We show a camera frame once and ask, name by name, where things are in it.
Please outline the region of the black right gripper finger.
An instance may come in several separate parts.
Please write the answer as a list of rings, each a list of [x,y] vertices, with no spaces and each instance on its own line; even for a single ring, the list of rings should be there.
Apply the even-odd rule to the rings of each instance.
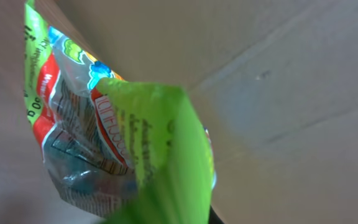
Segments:
[[[209,209],[208,224],[224,224],[224,222],[220,219],[212,206],[210,206]]]

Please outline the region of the green snack bag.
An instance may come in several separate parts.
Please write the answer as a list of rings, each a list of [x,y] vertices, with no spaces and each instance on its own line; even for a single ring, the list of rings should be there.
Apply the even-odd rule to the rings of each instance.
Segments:
[[[61,199],[103,223],[209,223],[211,141],[179,86],[127,82],[24,4],[24,103]]]

